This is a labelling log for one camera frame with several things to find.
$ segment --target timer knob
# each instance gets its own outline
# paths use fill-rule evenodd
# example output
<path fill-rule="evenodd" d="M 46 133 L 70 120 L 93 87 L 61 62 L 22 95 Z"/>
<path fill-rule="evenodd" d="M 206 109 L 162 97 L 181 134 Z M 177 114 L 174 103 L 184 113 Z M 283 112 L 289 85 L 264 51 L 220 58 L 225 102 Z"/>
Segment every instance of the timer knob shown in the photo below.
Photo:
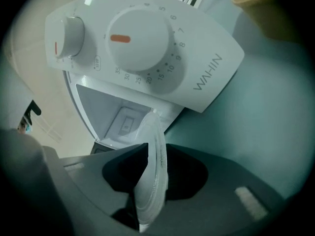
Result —
<path fill-rule="evenodd" d="M 172 27 L 162 12 L 132 7 L 111 21 L 106 47 L 117 67 L 140 72 L 165 61 L 172 38 Z"/>
<path fill-rule="evenodd" d="M 77 55 L 84 41 L 84 24 L 78 17 L 64 17 L 53 23 L 52 36 L 57 58 Z"/>

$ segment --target yellow container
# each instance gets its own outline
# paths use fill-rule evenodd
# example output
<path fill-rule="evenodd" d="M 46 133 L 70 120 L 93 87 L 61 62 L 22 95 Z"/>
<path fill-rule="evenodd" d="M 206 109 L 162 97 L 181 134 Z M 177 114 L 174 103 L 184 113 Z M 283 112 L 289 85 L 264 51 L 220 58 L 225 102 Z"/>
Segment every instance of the yellow container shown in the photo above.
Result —
<path fill-rule="evenodd" d="M 269 38 L 300 42 L 298 31 L 277 0 L 232 0 Z"/>

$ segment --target light blue table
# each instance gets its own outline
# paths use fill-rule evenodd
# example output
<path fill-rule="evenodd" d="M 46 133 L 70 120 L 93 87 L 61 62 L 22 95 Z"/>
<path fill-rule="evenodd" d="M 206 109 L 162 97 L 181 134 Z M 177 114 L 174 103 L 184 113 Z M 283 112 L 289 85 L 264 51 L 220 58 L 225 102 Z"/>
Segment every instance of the light blue table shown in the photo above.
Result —
<path fill-rule="evenodd" d="M 314 160 L 311 60 L 301 45 L 264 37 L 231 0 L 203 0 L 199 9 L 233 35 L 245 58 L 204 113 L 182 112 L 166 141 L 232 159 L 287 198 Z"/>

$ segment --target plastic lid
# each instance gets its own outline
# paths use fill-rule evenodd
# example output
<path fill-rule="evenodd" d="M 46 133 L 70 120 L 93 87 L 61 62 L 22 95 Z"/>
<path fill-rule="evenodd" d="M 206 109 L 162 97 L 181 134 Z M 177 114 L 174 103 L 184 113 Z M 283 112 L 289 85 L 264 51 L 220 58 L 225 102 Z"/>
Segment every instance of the plastic lid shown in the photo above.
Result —
<path fill-rule="evenodd" d="M 148 143 L 148 166 L 134 189 L 140 232 L 155 220 L 165 203 L 168 186 L 166 143 L 159 116 L 148 113 L 138 129 L 137 143 Z"/>

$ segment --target control panel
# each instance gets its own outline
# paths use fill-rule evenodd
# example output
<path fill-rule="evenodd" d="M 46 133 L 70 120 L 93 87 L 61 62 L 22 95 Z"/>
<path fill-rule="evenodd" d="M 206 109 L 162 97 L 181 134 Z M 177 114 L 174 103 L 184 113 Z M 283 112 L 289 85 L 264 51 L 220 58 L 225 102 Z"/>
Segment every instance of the control panel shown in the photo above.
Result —
<path fill-rule="evenodd" d="M 50 67 L 198 112 L 244 57 L 218 23 L 178 0 L 75 0 L 47 16 L 45 48 Z"/>

